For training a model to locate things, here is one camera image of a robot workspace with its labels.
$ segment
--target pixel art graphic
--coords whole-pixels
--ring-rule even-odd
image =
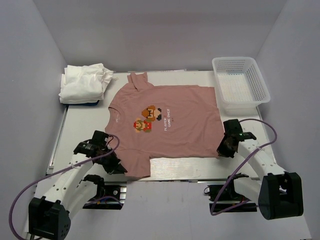
[[[133,123],[136,133],[144,131],[145,133],[150,133],[152,129],[152,122],[148,119],[142,121],[140,118],[137,118]]]
[[[162,118],[161,115],[161,108],[156,108],[154,105],[148,106],[141,112],[141,115],[144,116],[146,119],[151,120],[154,122],[155,120],[160,121]]]

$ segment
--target t-shirt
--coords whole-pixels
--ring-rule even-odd
[[[115,153],[126,176],[150,176],[151,158],[218,156],[224,130],[213,87],[154,86],[146,72],[127,78],[108,108],[105,128],[120,139]]]

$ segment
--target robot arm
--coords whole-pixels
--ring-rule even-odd
[[[88,158],[106,155],[109,135],[95,131],[92,139],[80,142],[68,164],[72,167]],[[126,169],[113,152],[98,160],[88,161],[60,175],[54,185],[41,197],[29,203],[29,233],[50,240],[63,240],[67,236],[72,218],[90,199],[104,197],[104,179],[87,175],[94,164],[102,165],[108,174],[123,174]]]
[[[256,137],[251,132],[243,132],[237,119],[225,121],[223,125],[225,134],[217,149],[219,155],[231,158],[234,157],[235,152],[244,158],[252,155],[248,163],[261,181],[237,174],[232,180],[233,184],[230,185],[234,188],[232,191],[257,204],[261,214],[267,220],[301,216],[304,209],[299,175],[295,172],[287,172],[263,149],[259,149]]]

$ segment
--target white towel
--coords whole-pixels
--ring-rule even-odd
[[[114,75],[102,63],[90,66],[71,66],[61,77],[60,103],[85,104],[104,99],[104,92]]]

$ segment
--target white enclosure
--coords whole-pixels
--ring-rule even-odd
[[[271,101],[259,109],[278,131],[275,158],[301,176],[304,217],[312,239],[320,239],[319,0],[0,1],[1,239],[14,239],[14,197],[46,172],[63,117],[58,93],[67,64],[211,71],[213,58],[231,56],[254,58],[261,70]],[[19,233],[33,192],[16,206]],[[197,214],[193,221],[203,221]],[[234,232],[210,235],[205,226],[195,238],[236,239]]]

